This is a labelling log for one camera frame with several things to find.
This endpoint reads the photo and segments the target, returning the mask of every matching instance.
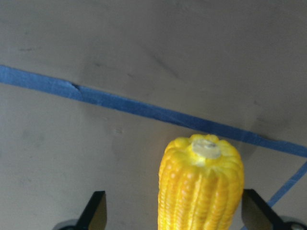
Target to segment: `blue tape strip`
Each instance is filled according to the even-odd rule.
[[[307,173],[307,161],[297,172],[269,199],[267,204],[273,207],[305,174]]]
[[[264,139],[250,131],[245,131],[239,128],[223,125],[125,97],[120,97],[107,92],[94,90],[88,87],[73,84],[66,80],[55,79],[0,66],[0,82],[47,92],[106,108],[116,109],[134,115],[140,115],[201,132],[216,134],[221,137],[307,158],[307,148],[304,146],[286,141]]]

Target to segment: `floor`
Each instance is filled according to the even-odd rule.
[[[282,0],[2,0],[1,226],[73,223],[105,190],[106,230],[157,229],[164,148],[206,130],[238,148],[245,188],[307,222],[306,12]],[[26,73],[135,109],[48,82],[46,93]],[[238,209],[230,229],[242,227]]]

